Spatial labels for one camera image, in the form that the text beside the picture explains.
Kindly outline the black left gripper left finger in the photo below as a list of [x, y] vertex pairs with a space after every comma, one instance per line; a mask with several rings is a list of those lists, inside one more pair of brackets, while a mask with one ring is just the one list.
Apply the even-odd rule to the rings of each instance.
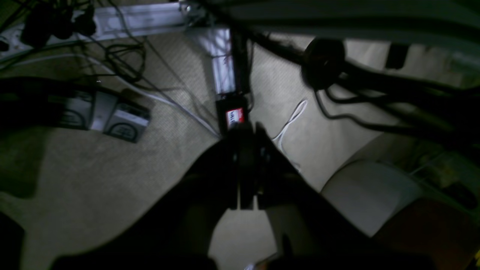
[[54, 270], [216, 270], [209, 257], [217, 223], [236, 199], [230, 130], [137, 222], [92, 250], [55, 260]]

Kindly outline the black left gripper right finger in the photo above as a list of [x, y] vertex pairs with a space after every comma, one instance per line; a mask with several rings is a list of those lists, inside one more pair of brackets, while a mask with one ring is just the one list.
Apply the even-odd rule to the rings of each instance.
[[256, 194], [277, 254], [264, 270], [434, 270], [428, 256], [376, 244], [312, 188], [274, 146], [263, 124], [254, 137], [259, 176]]

